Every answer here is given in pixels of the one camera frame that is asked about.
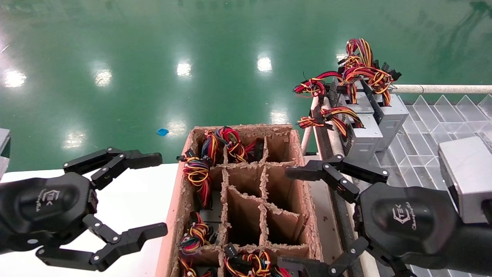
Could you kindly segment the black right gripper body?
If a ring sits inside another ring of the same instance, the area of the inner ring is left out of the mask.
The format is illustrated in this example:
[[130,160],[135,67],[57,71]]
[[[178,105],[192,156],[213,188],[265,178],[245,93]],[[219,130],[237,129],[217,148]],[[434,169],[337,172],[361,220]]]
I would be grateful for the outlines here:
[[491,275],[491,227],[464,223],[446,191],[377,183],[360,193],[355,219],[383,262]]

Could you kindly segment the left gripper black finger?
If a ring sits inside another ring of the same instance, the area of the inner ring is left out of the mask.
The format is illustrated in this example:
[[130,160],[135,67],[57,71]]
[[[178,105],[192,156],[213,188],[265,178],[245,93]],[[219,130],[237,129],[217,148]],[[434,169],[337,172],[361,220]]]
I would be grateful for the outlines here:
[[97,252],[42,247],[36,256],[47,266],[103,272],[120,257],[141,251],[146,241],[167,235],[167,225],[157,223],[129,229],[117,234],[94,215],[82,220],[94,235],[103,240],[105,246]]
[[107,148],[68,161],[63,165],[63,170],[79,175],[95,171],[91,176],[92,186],[102,190],[127,169],[157,167],[161,164],[160,153],[143,154],[138,150]]

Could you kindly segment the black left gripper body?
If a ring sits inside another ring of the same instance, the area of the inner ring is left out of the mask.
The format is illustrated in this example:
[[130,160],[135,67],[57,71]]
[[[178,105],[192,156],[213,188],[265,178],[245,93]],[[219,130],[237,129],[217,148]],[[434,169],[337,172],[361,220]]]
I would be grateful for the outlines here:
[[1,184],[1,254],[69,244],[97,212],[92,182],[74,172]]

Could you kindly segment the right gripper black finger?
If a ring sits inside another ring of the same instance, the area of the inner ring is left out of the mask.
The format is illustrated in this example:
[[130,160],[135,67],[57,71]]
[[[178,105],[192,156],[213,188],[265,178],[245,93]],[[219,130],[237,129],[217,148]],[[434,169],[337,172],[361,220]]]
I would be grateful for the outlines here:
[[389,173],[382,168],[342,155],[335,155],[327,160],[309,160],[303,166],[287,167],[285,175],[293,180],[323,180],[330,189],[351,204],[358,202],[361,191],[348,177],[379,186],[388,186],[389,177]]
[[340,277],[368,246],[368,240],[359,237],[331,264],[314,259],[279,256],[278,267],[300,272],[304,277]]

